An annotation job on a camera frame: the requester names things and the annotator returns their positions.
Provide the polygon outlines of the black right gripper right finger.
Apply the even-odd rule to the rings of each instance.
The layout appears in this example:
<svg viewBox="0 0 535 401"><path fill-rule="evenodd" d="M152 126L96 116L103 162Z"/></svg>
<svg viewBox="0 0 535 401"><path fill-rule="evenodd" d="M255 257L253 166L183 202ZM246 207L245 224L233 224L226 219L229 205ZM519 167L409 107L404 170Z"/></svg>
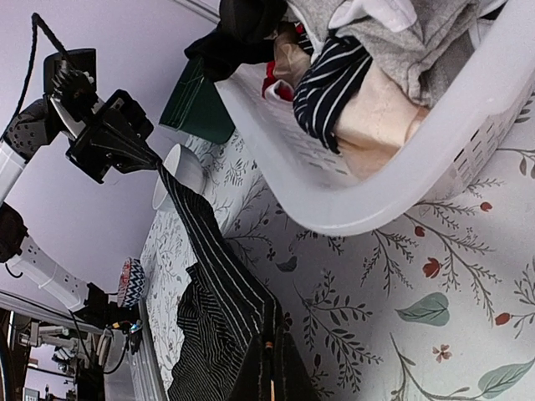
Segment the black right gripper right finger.
<svg viewBox="0 0 535 401"><path fill-rule="evenodd" d="M319 400L292 335L281 327L274 342L273 392L274 400Z"/></svg>

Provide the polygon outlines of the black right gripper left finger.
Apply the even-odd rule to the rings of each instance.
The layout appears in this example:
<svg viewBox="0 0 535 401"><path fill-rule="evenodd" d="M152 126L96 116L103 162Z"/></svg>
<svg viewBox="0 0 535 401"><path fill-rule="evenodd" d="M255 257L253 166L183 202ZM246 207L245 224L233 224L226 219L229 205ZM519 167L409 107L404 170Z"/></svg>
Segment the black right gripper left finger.
<svg viewBox="0 0 535 401"><path fill-rule="evenodd" d="M251 339L228 400L274 400L273 343L261 335Z"/></svg>

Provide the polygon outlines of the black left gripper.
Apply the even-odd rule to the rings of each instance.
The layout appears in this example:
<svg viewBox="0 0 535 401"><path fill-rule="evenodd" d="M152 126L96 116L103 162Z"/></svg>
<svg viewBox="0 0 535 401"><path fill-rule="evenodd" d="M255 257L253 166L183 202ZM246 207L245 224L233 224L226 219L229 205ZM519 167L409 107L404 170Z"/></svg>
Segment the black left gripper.
<svg viewBox="0 0 535 401"><path fill-rule="evenodd" d="M139 103L118 89L89 120L66 155L99 184L112 168L121 174L157 170L161 157L147 144L153 130Z"/></svg>

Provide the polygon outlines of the black pinstriped underwear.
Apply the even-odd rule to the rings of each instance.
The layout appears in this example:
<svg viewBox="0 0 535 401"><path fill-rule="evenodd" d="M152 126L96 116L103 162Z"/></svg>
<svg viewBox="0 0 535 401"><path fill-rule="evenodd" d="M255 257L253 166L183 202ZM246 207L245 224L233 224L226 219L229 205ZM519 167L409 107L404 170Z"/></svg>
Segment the black pinstriped underwear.
<svg viewBox="0 0 535 401"><path fill-rule="evenodd" d="M168 398L228 400L251 339L272 342L274 354L281 306L226 243L208 201L163 165L158 172L196 256L177 309L184 341Z"/></svg>

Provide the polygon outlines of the left robot arm white sleeves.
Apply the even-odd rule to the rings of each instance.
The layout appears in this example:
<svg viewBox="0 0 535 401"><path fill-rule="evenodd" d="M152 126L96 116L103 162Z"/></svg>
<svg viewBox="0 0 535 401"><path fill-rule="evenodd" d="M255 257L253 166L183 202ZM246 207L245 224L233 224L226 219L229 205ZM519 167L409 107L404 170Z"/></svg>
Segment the left robot arm white sleeves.
<svg viewBox="0 0 535 401"><path fill-rule="evenodd" d="M113 210L107 188L65 157L60 135L41 148L8 196L37 244L68 272L101 287L116 288L105 222Z"/></svg>

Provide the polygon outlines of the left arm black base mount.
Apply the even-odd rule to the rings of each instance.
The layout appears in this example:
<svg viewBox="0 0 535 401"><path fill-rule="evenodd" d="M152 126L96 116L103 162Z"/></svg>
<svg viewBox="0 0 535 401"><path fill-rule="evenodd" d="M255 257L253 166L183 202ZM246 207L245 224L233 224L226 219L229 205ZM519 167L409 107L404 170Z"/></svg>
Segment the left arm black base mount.
<svg viewBox="0 0 535 401"><path fill-rule="evenodd" d="M120 301L119 292L105 292L92 282L76 282L70 294L76 297L77 303L69 307L69 314L75 329L79 332L79 323L83 322L99 329L103 336L109 334L113 337L120 332L125 340L120 360L111 369L106 369L104 363L96 363L89 357L91 367L97 369L104 376L115 373L122 365L125 355L134 348L133 353L139 350L142 331L138 302L127 306Z"/></svg>

